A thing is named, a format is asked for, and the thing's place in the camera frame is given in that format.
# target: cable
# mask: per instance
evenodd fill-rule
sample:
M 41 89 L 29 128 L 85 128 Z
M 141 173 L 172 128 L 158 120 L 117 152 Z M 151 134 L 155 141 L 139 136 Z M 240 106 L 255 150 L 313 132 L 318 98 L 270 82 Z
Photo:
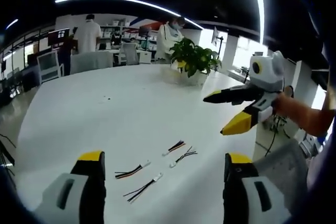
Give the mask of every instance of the cable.
M 0 150 L 0 158 L 1 158 L 1 162 L 3 163 L 3 168 L 6 170 L 7 174 L 8 174 L 8 177 L 9 179 L 11 180 L 14 188 L 16 188 L 16 185 L 15 185 L 15 182 L 14 180 L 12 179 L 11 175 L 9 174 L 9 172 L 11 172 L 13 174 L 13 176 L 15 176 L 15 174 L 7 167 L 6 165 L 6 159 L 5 159 L 5 156 L 3 155 L 2 151 Z
M 7 136 L 3 135 L 3 134 L 0 134 L 0 136 L 6 138 L 15 148 L 16 148 L 16 145 L 12 142 L 12 140 L 10 140 Z
M 284 84 L 283 84 L 283 87 L 282 87 L 282 91 L 284 92 L 284 91 L 285 91 L 285 77 L 283 78 L 283 81 L 284 81 Z M 265 157 L 267 156 L 268 153 L 270 153 L 270 150 L 271 150 L 271 148 L 272 148 L 272 146 L 273 146 L 273 143 L 274 143 L 274 140 L 275 140 L 275 136 L 276 136 L 277 131 L 278 131 L 279 122 L 280 122 L 280 117 L 278 117 L 278 122 L 277 122 L 277 124 L 276 124 L 276 126 L 275 126 L 275 129 L 274 129 L 273 139 L 272 139 L 271 145 L 270 145 L 270 146 L 268 147 L 268 149 L 267 149 L 267 152 L 266 152 L 266 154 L 265 154 Z
M 278 117 L 278 122 L 277 122 L 277 124 L 276 124 L 276 126 L 275 126 L 275 129 L 274 129 L 273 139 L 272 139 L 271 145 L 268 147 L 268 150 L 267 150 L 267 152 L 266 152 L 266 154 L 265 154 L 265 157 L 266 157 L 267 154 L 270 152 L 270 150 L 271 150 L 271 148 L 272 148 L 272 146 L 273 146 L 273 143 L 274 143 L 274 140 L 275 140 L 275 136 L 276 136 L 276 134 L 277 134 L 277 130 L 278 130 L 278 126 L 279 126 L 279 122 L 280 122 L 280 117 Z
M 179 157 L 174 163 L 170 164 L 169 167 L 173 168 L 177 165 L 178 162 L 180 162 L 182 159 L 184 159 L 185 157 L 188 157 L 190 155 L 194 155 L 197 154 L 196 151 L 192 151 L 192 146 L 188 149 L 188 151 L 186 151 L 186 153 L 184 153 L 181 157 Z
M 244 80 L 244 84 L 245 84 L 245 82 L 246 82 L 246 80 L 247 80 L 247 77 L 248 77 L 248 74 L 250 73 L 250 70 L 248 69 L 248 71 L 247 71 L 247 73 L 246 73 L 246 75 L 245 75 L 245 80 Z
M 163 156 L 163 157 L 164 157 L 164 156 L 167 156 L 170 152 L 173 152 L 174 150 L 177 150 L 178 148 L 181 148 L 181 147 L 184 146 L 184 145 L 185 145 L 185 143 L 184 143 L 182 140 L 180 140 L 180 141 L 178 141 L 177 144 L 175 144 L 174 146 L 170 147 L 170 148 L 168 149 L 168 152 L 163 153 L 162 156 Z
M 146 166 L 149 166 L 150 164 L 151 164 L 151 162 L 149 160 L 147 160 L 147 163 L 145 163 L 143 165 L 139 165 L 137 168 L 135 168 L 134 170 L 132 170 L 130 172 L 114 172 L 114 173 L 119 173 L 115 177 L 116 177 L 116 179 L 119 179 L 119 178 L 126 178 L 126 177 L 129 177 L 129 176 L 132 176 L 133 174 L 137 173 L 141 169 L 144 169 Z
M 125 194 L 123 195 L 123 197 L 125 196 L 128 196 L 130 194 L 134 194 L 136 193 L 135 195 L 133 195 L 131 198 L 129 198 L 127 201 L 128 202 L 131 202 L 131 201 L 134 201 L 136 200 L 150 185 L 154 184 L 155 182 L 157 182 L 161 177 L 163 176 L 162 173 L 159 173 L 155 178 L 153 178 L 150 182 L 148 182 L 146 185 L 144 185 L 143 187 L 141 187 L 140 189 L 138 190 L 135 190 L 135 191 L 132 191 L 128 194 Z
M 8 150 L 1 141 L 0 141 L 0 152 L 7 157 L 8 161 L 12 163 L 12 165 L 15 165 L 15 159 L 11 156 L 11 154 L 8 152 Z

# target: chair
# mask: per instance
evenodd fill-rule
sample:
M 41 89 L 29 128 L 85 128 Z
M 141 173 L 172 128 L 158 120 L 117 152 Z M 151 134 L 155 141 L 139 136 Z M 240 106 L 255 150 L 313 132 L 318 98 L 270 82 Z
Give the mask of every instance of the chair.
M 108 51 L 85 52 L 71 56 L 71 74 L 112 67 L 113 54 Z
M 125 54 L 127 65 L 138 65 L 139 56 L 136 52 L 136 43 L 123 43 L 120 48 L 120 54 Z
M 57 51 L 51 51 L 37 57 L 40 84 L 64 75 L 64 65 L 58 63 Z

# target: computer monitor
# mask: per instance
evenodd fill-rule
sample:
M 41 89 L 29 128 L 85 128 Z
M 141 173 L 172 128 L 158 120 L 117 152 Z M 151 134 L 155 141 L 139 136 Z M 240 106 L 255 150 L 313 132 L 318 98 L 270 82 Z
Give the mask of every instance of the computer monitor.
M 51 31 L 48 33 L 48 46 L 63 43 L 69 37 L 70 28 Z
M 140 37 L 148 37 L 151 29 L 149 27 L 141 26 L 139 28 L 139 36 Z
M 214 28 L 214 33 L 212 34 L 212 39 L 211 39 L 211 43 L 217 47 L 217 39 L 218 39 L 218 36 L 219 36 L 219 32 L 217 30 L 217 28 L 215 27 Z
M 1 63 L 1 73 L 5 72 L 6 70 L 6 61 L 4 60 L 2 63 Z

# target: white table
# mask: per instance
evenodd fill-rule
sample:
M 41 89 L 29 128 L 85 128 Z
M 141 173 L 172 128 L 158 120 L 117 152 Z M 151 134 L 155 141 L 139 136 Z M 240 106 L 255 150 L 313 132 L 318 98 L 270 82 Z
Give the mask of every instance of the white table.
M 34 210 L 43 190 L 70 172 L 84 152 L 106 153 L 105 223 L 222 223 L 224 154 L 252 158 L 255 128 L 242 135 L 219 131 L 248 103 L 209 104 L 203 97 L 240 83 L 211 73 L 203 88 L 162 80 L 162 65 L 99 69 L 44 83 L 21 126 L 17 148 L 18 193 Z M 187 146 L 161 154 L 179 140 Z M 169 164 L 190 145 L 199 154 Z M 116 180 L 114 172 L 152 164 Z M 136 190 L 159 172 L 163 177 L 133 204 L 123 194 Z

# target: ceiling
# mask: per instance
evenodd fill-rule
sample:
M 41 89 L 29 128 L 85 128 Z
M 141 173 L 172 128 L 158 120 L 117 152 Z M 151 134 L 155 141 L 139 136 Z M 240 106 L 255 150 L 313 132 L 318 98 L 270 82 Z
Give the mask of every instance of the ceiling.
M 5 32 L 8 44 L 19 35 L 40 25 L 54 22 L 57 16 L 82 13 L 114 13 L 165 20 L 167 13 L 130 2 L 80 0 L 55 4 L 55 0 L 2 0 L 0 31 L 15 18 L 19 21 Z M 192 20 L 230 25 L 229 33 L 259 40 L 257 0 L 142 0 L 180 13 Z M 264 0 L 265 41 L 272 50 L 281 50 L 286 58 L 304 60 L 313 69 L 328 68 L 321 55 L 322 43 L 300 0 Z

